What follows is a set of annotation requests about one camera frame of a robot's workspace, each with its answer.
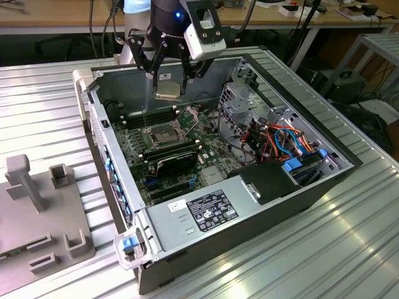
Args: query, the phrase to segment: blue cable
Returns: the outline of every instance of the blue cable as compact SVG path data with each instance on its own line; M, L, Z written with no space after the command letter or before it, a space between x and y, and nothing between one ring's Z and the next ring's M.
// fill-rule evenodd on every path
M276 131L276 133L274 134L274 141L276 142L277 147L278 147L281 151L287 153L287 154L290 156L290 158L292 158L292 154L291 154L289 151L287 151L286 149L282 148L282 146L280 145L280 143L279 143L279 141L278 141L278 139L277 139L279 131L286 131L286 132L288 132L288 134L290 134L290 135L293 137L293 139L294 139L294 141L295 141L295 144L298 146L298 148L299 148L302 152L307 153L307 150L298 142L298 139L297 139L296 136L293 134L293 132L291 132L290 130L285 129L285 128L278 129L278 130Z

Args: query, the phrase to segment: green circuit board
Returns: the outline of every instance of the green circuit board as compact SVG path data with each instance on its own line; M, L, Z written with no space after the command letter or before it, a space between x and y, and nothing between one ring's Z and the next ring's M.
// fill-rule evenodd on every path
M180 134L178 140L171 140L165 145L159 145L154 142L156 134L149 134L149 127L128 130L122 123L113 124L113 130L117 136L117 140L125 155L127 164L132 172L136 185L142 195L143 200L147 206L152 206L169 199L175 198L192 192L196 189L201 189L208 186L207 181L203 176L203 170L212 170L218 172L223 179L234 169L240 168L241 165L237 161L235 155L228 150L227 144L222 141L213 129L211 122L212 119L206 115L205 112L198 113L198 124L190 131L196 123L193 115L190 113L182 113L178 118L178 123L173 122L175 131ZM157 124L151 127L152 132L154 128L165 126L167 128L171 122ZM171 145L178 145L187 141L199 141L196 148L198 150L198 160L194 168L183 173L174 173L165 178L157 178L151 175L151 170L154 169L153 163L145 163L140 155L144 152L156 151L159 148L167 148ZM157 196L163 191L167 192L164 196Z

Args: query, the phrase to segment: slotted aluminum surface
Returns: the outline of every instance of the slotted aluminum surface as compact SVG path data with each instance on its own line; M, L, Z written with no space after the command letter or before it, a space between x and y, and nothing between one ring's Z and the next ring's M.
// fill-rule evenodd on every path
M138 296L132 271L118 266L116 234L79 119L71 72L112 60L0 69L0 178L4 157L24 152L32 172L74 167L97 249L81 264L5 298L399 298L398 164L271 53L251 54L364 165L309 210L169 285ZM259 86L278 104L265 84Z
M366 34L361 42L399 67L399 34Z

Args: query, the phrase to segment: wooden desk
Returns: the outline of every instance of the wooden desk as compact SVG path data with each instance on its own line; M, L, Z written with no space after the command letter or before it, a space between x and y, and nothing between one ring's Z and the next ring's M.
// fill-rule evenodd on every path
M89 0L23 1L29 14L0 8L0 34L89 33ZM111 6L112 0L94 1L94 32L103 31ZM115 17L118 32L125 31L124 22L123 12L119 11ZM107 31L112 30L110 23Z
M25 0L30 14L0 9L0 34L61 34L89 32L89 0ZM102 32L108 18L112 0L95 0L93 14L93 31ZM241 27L249 3L244 9L224 8L218 10L222 25ZM336 11L337 6L327 6L326 14L321 14L309 24L309 33L299 49L291 69L296 70L321 28L369 28L383 27L384 33L390 32L398 23L397 20L385 19L351 21ZM115 23L118 32L124 32L124 16L118 12ZM278 12L278 7L268 9L255 6L248 29L293 29L298 18L286 17Z
M309 28L322 26L323 28L346 28L346 27L392 27L397 24L398 21L394 19L384 19L379 23L376 19L365 20L365 21L351 21L343 15L339 14L336 9L338 6L325 5L328 11L325 14L320 14L317 19L311 21ZM247 14L249 3L246 4L244 9L233 9L233 8L220 8L218 9L218 15L223 25L240 26ZM268 29L284 29L296 27L298 18L283 16L277 6L272 6L268 9L255 5L254 11L252 12L251 20L249 21L248 29L264 29L266 26Z

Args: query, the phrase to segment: warning label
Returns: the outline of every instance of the warning label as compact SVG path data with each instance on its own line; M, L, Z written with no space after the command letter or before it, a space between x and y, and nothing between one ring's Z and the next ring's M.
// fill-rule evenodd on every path
M223 190L187 202L199 230L207 232L238 217L236 210Z

